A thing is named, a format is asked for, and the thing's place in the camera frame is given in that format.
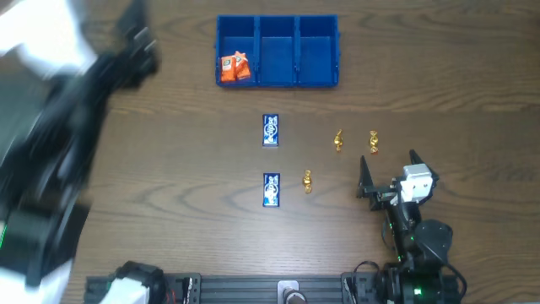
blue and white wrapper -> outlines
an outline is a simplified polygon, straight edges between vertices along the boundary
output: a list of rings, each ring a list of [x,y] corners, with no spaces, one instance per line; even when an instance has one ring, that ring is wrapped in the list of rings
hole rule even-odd
[[[262,146],[279,146],[279,118],[278,114],[264,114],[262,116]]]
[[[262,207],[279,207],[279,173],[264,173]]]

blue bin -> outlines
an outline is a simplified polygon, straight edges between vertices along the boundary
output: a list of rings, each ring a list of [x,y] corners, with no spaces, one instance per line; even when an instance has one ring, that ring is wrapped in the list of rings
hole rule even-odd
[[[223,87],[333,87],[339,82],[336,15],[218,16],[216,83]],[[251,78],[221,82],[221,57],[244,52]]]

wood grain tabletop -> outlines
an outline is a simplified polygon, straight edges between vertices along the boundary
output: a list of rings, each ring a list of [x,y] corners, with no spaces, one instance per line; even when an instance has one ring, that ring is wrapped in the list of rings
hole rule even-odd
[[[383,213],[355,197],[359,159],[389,183],[410,149],[440,174],[421,212],[454,230],[465,302],[540,301],[539,1],[150,2],[162,67],[111,99],[65,303],[83,301],[86,276],[127,260],[201,274],[341,274],[394,261]],[[127,4],[89,2],[97,46]],[[218,14],[337,14],[339,86],[219,88]],[[262,149],[262,114],[274,112],[280,146]],[[262,207],[268,171],[281,173],[279,209]]]

orange wrapper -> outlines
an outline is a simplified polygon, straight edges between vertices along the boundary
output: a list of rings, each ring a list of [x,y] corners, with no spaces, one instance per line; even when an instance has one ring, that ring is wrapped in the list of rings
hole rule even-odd
[[[221,82],[236,81],[236,57],[221,57]]]
[[[251,77],[250,65],[247,62],[246,54],[236,51],[236,78],[248,79]]]

white logo on blue wrapper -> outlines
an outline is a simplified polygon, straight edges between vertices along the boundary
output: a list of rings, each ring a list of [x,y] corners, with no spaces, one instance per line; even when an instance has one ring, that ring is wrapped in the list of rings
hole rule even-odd
[[[279,177],[269,176],[268,182],[264,186],[264,197],[268,203],[266,205],[277,206],[278,205],[278,193],[279,193]]]
[[[278,117],[269,117],[264,125],[264,144],[276,144],[278,134]]]

